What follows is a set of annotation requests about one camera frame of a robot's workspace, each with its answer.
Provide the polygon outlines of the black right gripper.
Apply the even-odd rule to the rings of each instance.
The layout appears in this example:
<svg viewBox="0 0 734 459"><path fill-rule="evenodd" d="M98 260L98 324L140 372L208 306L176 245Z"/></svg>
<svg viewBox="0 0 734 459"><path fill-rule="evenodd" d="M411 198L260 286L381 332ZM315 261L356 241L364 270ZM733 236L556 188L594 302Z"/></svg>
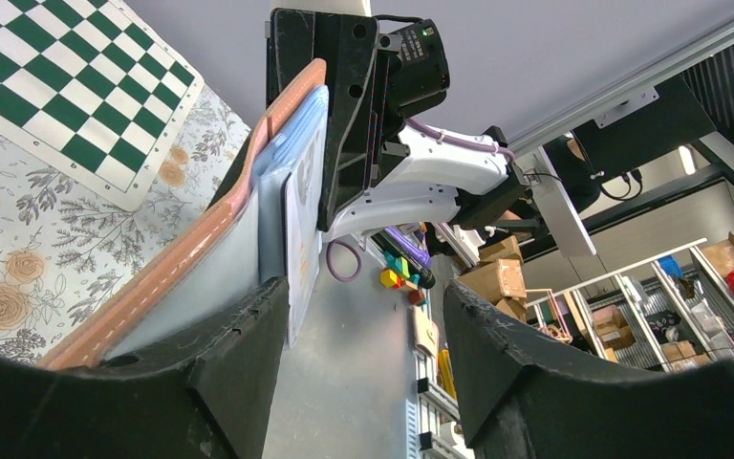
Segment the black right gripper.
<svg viewBox="0 0 734 459"><path fill-rule="evenodd" d="M322 231L330 231L336 215L366 189L367 163L376 146L396 136L408 119L442 103L450 87L434 21L391 20L403 25L388 36L399 44L395 51L379 46L375 17L288 8L270 13L267 104L313 60L323 60L327 68L329 108L317 220Z"/></svg>

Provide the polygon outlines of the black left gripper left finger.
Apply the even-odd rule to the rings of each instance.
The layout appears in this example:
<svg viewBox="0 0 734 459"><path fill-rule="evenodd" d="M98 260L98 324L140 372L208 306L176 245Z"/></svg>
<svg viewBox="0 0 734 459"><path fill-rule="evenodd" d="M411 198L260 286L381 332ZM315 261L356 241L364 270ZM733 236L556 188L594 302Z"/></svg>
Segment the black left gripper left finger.
<svg viewBox="0 0 734 459"><path fill-rule="evenodd" d="M275 277L94 368L0 357L0 458L258 458L288 319Z"/></svg>

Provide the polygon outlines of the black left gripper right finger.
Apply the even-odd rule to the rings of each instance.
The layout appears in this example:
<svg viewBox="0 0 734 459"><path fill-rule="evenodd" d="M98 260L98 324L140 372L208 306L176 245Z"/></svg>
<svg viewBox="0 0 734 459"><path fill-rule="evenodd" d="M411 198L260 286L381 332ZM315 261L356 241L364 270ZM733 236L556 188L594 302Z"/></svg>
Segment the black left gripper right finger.
<svg viewBox="0 0 734 459"><path fill-rule="evenodd" d="M480 458L734 458L734 358L671 373L605 361L459 281L443 316L464 437Z"/></svg>

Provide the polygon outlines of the white VIP credit card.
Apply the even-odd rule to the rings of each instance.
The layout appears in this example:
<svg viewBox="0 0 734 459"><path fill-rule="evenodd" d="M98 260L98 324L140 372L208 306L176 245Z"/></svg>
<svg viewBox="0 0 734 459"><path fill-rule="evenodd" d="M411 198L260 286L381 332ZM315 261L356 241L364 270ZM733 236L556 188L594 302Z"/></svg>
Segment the white VIP credit card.
<svg viewBox="0 0 734 459"><path fill-rule="evenodd" d="M317 134L304 148L284 188L286 273L290 284L288 349L298 341L319 273L321 236L317 219L323 158L324 140Z"/></svg>

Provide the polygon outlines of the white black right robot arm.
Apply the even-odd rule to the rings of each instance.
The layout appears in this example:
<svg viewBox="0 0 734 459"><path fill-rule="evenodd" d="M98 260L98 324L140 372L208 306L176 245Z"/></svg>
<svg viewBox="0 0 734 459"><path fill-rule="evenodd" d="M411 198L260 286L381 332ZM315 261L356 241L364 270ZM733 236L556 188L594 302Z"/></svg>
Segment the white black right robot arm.
<svg viewBox="0 0 734 459"><path fill-rule="evenodd" d="M450 72L430 19L276 8L267 27L267 99L314 64L328 93L318 229L333 240L414 222L491 225L525 193L497 127L467 136L417 121L445 100Z"/></svg>

